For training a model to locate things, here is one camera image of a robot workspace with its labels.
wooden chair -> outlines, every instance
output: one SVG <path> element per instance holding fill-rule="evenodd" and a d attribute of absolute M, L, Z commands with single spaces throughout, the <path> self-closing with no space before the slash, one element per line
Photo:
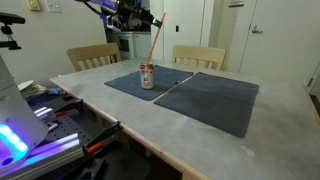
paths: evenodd
<path fill-rule="evenodd" d="M 225 55 L 225 49 L 176 45 L 173 47 L 172 62 L 221 70 Z"/>
<path fill-rule="evenodd" d="M 67 54 L 76 71 L 121 61 L 119 48 L 116 43 L 72 48 L 67 50 Z"/>

dark gray placemat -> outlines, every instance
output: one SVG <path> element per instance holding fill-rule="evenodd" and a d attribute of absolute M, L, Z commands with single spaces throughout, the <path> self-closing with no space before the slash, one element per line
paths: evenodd
<path fill-rule="evenodd" d="M 244 137 L 259 86 L 197 73 L 155 104 Z"/>
<path fill-rule="evenodd" d="M 155 86 L 152 89 L 146 90 L 141 88 L 140 71 L 108 81 L 105 85 L 150 101 L 172 88 L 175 84 L 190 77 L 192 74 L 192 72 L 179 71 L 155 65 Z"/>

electronic equipment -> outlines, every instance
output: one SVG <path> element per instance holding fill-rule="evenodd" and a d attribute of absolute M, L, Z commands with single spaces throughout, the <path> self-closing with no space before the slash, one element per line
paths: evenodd
<path fill-rule="evenodd" d="M 144 10 L 135 0 L 76 0 L 98 4 L 109 14 L 108 18 L 121 15 L 130 20 L 132 17 L 146 24 L 161 27 L 162 22 Z M 18 50 L 21 47 L 12 38 L 9 25 L 24 24 L 25 19 L 14 14 L 0 13 L 1 31 L 8 41 L 0 41 L 0 48 Z M 12 75 L 0 56 L 0 175 L 14 168 L 27 159 L 31 152 L 48 134 L 48 126 L 31 110 L 22 98 Z"/>

purple light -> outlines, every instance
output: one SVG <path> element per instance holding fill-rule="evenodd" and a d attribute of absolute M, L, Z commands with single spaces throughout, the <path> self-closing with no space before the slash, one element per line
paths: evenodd
<path fill-rule="evenodd" d="M 103 5 L 107 6 L 108 8 L 112 8 L 112 10 L 114 10 L 116 8 L 115 3 L 110 0 L 104 0 L 102 3 L 103 3 Z"/>
<path fill-rule="evenodd" d="M 0 133 L 4 136 L 9 136 L 12 131 L 8 126 L 0 125 Z"/>
<path fill-rule="evenodd" d="M 21 152 L 26 151 L 28 149 L 27 145 L 23 142 L 16 144 L 16 148 Z"/>
<path fill-rule="evenodd" d="M 20 138 L 15 135 L 15 134 L 11 134 L 9 136 L 7 136 L 7 139 L 12 143 L 12 144 L 17 144 L 18 142 L 20 142 Z"/>
<path fill-rule="evenodd" d="M 15 149 L 18 149 L 20 152 L 24 152 L 28 150 L 28 146 L 21 141 L 19 136 L 17 136 L 11 129 L 10 127 L 0 124 L 0 135 L 2 135 L 2 140 L 7 141 L 7 146 L 12 147 L 14 146 Z"/>

gray table surface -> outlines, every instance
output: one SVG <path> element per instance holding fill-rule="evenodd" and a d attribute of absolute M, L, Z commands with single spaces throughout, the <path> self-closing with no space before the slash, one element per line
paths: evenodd
<path fill-rule="evenodd" d="M 51 81 L 214 179 L 320 179 L 320 128 L 302 86 L 153 61 L 258 84 L 248 132 L 237 138 L 104 85 L 137 71 L 141 62 L 127 60 Z"/>

